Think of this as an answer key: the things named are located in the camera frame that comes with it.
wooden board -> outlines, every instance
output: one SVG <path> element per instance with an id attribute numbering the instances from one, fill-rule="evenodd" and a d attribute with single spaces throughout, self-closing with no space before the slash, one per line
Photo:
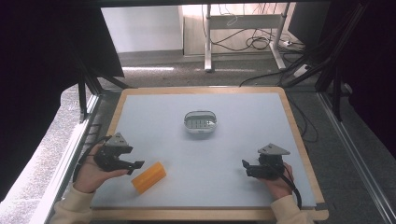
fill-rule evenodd
<path id="1" fill-rule="evenodd" d="M 219 126 L 212 134 L 198 137 L 191 136 L 183 130 L 184 115 L 193 109 L 209 109 L 217 113 Z M 243 122 L 227 122 L 235 119 L 241 119 Z M 144 123 L 152 125 L 151 122 L 159 126 L 155 129 L 142 126 Z M 262 125 L 267 127 L 260 131 Z M 233 126 L 238 132 L 231 131 Z M 224 216 L 229 210 L 243 210 L 247 212 L 246 215 L 250 214 L 237 219 L 271 218 L 272 215 L 268 213 L 253 212 L 262 211 L 258 209 L 262 207 L 266 207 L 263 210 L 269 210 L 268 205 L 272 199 L 262 183 L 246 176 L 241 164 L 242 159 L 253 163 L 259 155 L 257 149 L 269 142 L 284 147 L 294 154 L 290 158 L 284 157 L 284 160 L 293 166 L 294 176 L 302 175 L 296 178 L 297 187 L 309 183 L 305 187 L 299 187 L 303 192 L 303 205 L 313 207 L 315 203 L 323 201 L 285 93 L 280 88 L 127 90 L 120 98 L 108 133 L 113 134 L 117 131 L 122 131 L 127 141 L 135 147 L 130 155 L 122 157 L 123 160 L 145 160 L 147 167 L 155 161 L 161 161 L 167 169 L 168 176 L 143 195 L 136 194 L 128 182 L 145 167 L 142 171 L 135 171 L 133 176 L 107 181 L 99 188 L 92 202 L 92 207 L 100 211 L 100 213 L 94 212 L 97 218 L 113 217 L 117 213 L 123 213 L 117 219 L 131 218 L 130 215 L 125 216 L 131 214 L 126 213 L 130 211 L 134 214 L 133 219 L 145 219 L 145 213 L 140 213 L 143 209 L 145 212 L 159 213 L 158 217 L 148 219 L 169 219 L 169 216 L 172 216 L 171 211 L 175 210 L 189 214 L 186 216 L 191 218 L 187 219 L 197 219 L 196 216 L 207 211 L 208 208 L 219 209 L 219 216 L 203 216 L 202 219 L 229 220 L 228 216 Z M 318 219 L 326 218 L 326 212 Z M 267 218 L 263 218 L 262 214 L 267 214 Z"/>

desk leg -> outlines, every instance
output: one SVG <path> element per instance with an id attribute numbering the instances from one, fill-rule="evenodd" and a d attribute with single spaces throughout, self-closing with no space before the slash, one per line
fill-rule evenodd
<path id="1" fill-rule="evenodd" d="M 285 10 L 282 12 L 279 26 L 277 27 L 276 38 L 273 43 L 270 43 L 271 51 L 273 52 L 277 67 L 279 70 L 286 69 L 285 63 L 283 63 L 282 57 L 279 54 L 279 49 L 277 48 L 279 44 L 280 36 L 282 35 L 283 27 L 285 26 L 286 18 L 288 17 L 290 3 L 287 3 L 285 6 Z"/>
<path id="2" fill-rule="evenodd" d="M 212 72 L 212 43 L 210 42 L 210 4 L 206 12 L 206 44 L 205 44 L 205 71 Z"/>

floor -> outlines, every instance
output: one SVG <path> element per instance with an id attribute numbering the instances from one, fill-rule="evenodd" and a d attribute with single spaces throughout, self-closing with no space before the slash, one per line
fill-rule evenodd
<path id="1" fill-rule="evenodd" d="M 292 55 L 288 57 L 291 61 L 297 58 Z M 120 61 L 125 78 L 120 80 L 133 87 L 239 86 L 248 78 L 277 71 L 270 52 L 221 53 L 216 54 L 213 60 L 215 72 L 205 73 L 204 58 L 200 53 L 194 56 L 183 56 L 179 51 L 123 53 L 120 54 Z M 313 76 L 286 91 L 299 127 L 306 130 L 302 132 L 304 144 L 330 212 L 330 217 L 319 223 L 386 223 L 378 209 L 376 196 L 370 190 L 370 183 L 364 180 L 344 136 L 339 133 L 337 124 L 334 125 L 329 110 L 323 104 L 322 96 L 313 88 L 317 78 Z M 280 79 L 279 75 L 265 76 L 246 82 L 245 85 L 275 86 Z M 120 97 L 120 88 L 103 79 L 100 82 L 105 92 L 98 101 L 99 108 L 92 111 L 93 120 L 87 124 L 90 132 L 78 144 L 80 150 L 86 148 L 95 136 L 106 134 Z M 344 119 L 341 124 L 353 140 L 353 147 L 359 151 L 390 207 L 396 208 L 396 179 L 390 174 L 396 168 L 396 160 L 355 113 L 347 96 L 342 98 L 341 112 Z M 55 183 L 54 177 L 59 174 L 60 161 L 67 156 L 66 149 L 74 144 L 72 139 L 80 128 L 78 88 L 74 86 L 64 92 L 62 106 L 47 135 L 14 188 L 0 204 L 0 223 L 29 223 L 40 212 L 45 214 L 37 207 L 40 208 L 40 203 L 45 200 L 44 195 L 53 190 L 51 186 Z M 92 223 L 158 222 L 96 220 Z"/>

white wall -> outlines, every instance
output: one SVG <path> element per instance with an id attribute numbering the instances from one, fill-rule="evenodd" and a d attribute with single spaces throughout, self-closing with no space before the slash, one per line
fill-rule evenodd
<path id="1" fill-rule="evenodd" d="M 107 7 L 102 13 L 118 53 L 183 49 L 181 7 Z"/>

wooden frame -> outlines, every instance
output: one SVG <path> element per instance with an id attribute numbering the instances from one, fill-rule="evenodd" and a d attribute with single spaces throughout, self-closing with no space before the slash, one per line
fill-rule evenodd
<path id="1" fill-rule="evenodd" d="M 142 88 L 124 90 L 111 120 L 107 134 L 114 134 L 120 119 L 123 104 L 128 95 L 140 94 L 208 94 L 208 93 L 265 93 L 276 92 L 279 94 L 285 109 L 290 128 L 303 161 L 311 188 L 317 204 L 324 204 L 318 181 L 311 162 L 306 154 L 303 139 L 297 128 L 291 112 L 286 93 L 279 87 L 183 87 L 183 88 Z M 93 219 L 102 220 L 270 220 L 275 219 L 271 209 L 156 209 L 156 208 L 131 208 L 131 209 L 92 209 Z M 314 220 L 325 220 L 329 217 L 327 209 L 305 209 Z"/>

